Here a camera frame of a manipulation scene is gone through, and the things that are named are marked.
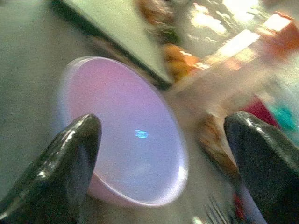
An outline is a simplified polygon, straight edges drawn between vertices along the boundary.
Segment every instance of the bowl rim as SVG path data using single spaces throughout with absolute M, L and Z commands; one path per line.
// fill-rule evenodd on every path
M 83 66 L 85 63 L 92 61 L 92 60 L 109 61 L 109 62 L 115 63 L 117 65 L 121 65 L 121 66 L 125 67 L 126 69 L 129 69 L 132 72 L 132 74 L 135 74 L 135 76 L 138 77 L 141 82 L 146 84 L 147 87 L 149 87 L 153 91 L 154 94 L 158 95 L 160 101 L 165 106 L 165 108 L 166 108 L 167 112 L 169 113 L 170 118 L 177 130 L 177 134 L 178 134 L 179 142 L 180 142 L 180 148 L 181 148 L 179 150 L 179 153 L 180 153 L 179 158 L 180 159 L 178 161 L 179 172 L 177 173 L 177 176 L 175 178 L 173 178 L 173 180 L 171 181 L 171 186 L 164 188 L 166 193 L 162 193 L 161 194 L 162 196 L 161 197 L 158 196 L 159 198 L 156 200 L 152 200 L 152 201 L 148 202 L 148 201 L 141 201 L 141 200 L 133 199 L 129 196 L 122 194 L 121 192 L 117 191 L 116 189 L 114 189 L 109 183 L 104 181 L 96 172 L 93 172 L 93 175 L 95 175 L 95 177 L 97 177 L 96 179 L 98 181 L 100 181 L 111 193 L 113 193 L 114 195 L 117 195 L 119 198 L 121 198 L 125 201 L 128 201 L 130 203 L 133 203 L 135 205 L 146 206 L 146 207 L 157 207 L 157 206 L 165 205 L 165 204 L 172 202 L 182 193 L 182 191 L 184 190 L 184 188 L 186 186 L 187 179 L 188 179 L 189 163 L 188 163 L 188 153 L 187 153 L 184 134 L 183 134 L 177 120 L 175 119 L 173 111 L 170 109 L 170 107 L 166 103 L 165 99 L 161 96 L 161 94 L 158 92 L 158 90 L 156 90 L 154 88 L 154 86 L 150 85 L 149 82 L 147 80 L 145 80 L 143 77 L 141 77 L 140 75 L 138 75 L 138 73 L 136 71 L 134 71 L 133 69 L 131 69 L 130 67 L 128 67 L 127 65 L 125 65 L 119 61 L 116 61 L 116 60 L 113 60 L 110 58 L 100 57 L 100 56 L 84 56 L 84 57 L 79 57 L 79 58 L 71 61 L 66 66 L 65 70 L 62 73 L 61 82 L 60 82 L 60 86 L 59 86 L 59 90 L 58 90 L 58 114 L 59 114 L 61 123 L 65 126 L 66 121 L 71 120 L 70 108 L 68 106 L 68 103 L 66 103 L 67 102 L 66 98 L 68 97 L 67 92 L 70 88 L 70 81 L 72 80 L 72 77 L 76 74 L 76 72 L 79 70 L 79 68 L 81 66 Z

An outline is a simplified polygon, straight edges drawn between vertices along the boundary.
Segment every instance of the gray tabletop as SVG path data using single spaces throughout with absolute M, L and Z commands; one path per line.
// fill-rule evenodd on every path
M 0 200 L 55 135 L 64 67 L 90 55 L 106 56 L 92 49 L 83 32 L 54 12 L 49 1 L 0 0 Z M 186 224 L 193 216 L 206 217 L 209 195 L 221 206 L 228 203 L 231 185 L 199 149 L 193 129 L 182 127 L 190 175 L 178 200 L 158 209 L 128 209 L 87 196 L 81 222 Z

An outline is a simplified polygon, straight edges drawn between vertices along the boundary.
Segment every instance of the black plastic claw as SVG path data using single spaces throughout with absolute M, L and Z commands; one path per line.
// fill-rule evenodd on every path
M 60 132 L 0 202 L 0 223 L 73 224 L 93 174 L 101 138 L 87 114 Z
M 299 223 L 299 149 L 276 127 L 247 112 L 225 119 L 239 171 L 270 224 Z

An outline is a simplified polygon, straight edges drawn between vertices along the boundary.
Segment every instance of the teal object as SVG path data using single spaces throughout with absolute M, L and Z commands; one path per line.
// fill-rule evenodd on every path
M 294 120 L 294 116 L 290 109 L 288 109 L 284 105 L 279 106 L 269 106 L 270 112 L 273 114 L 277 123 L 286 130 L 296 130 L 296 123 Z

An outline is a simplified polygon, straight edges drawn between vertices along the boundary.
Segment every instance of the pink bowl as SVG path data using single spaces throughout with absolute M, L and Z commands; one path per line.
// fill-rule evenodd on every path
M 59 94 L 62 125 L 93 113 L 102 139 L 89 194 L 122 206 L 162 206 L 184 189 L 187 154 L 171 110 L 138 74 L 117 61 L 71 62 Z

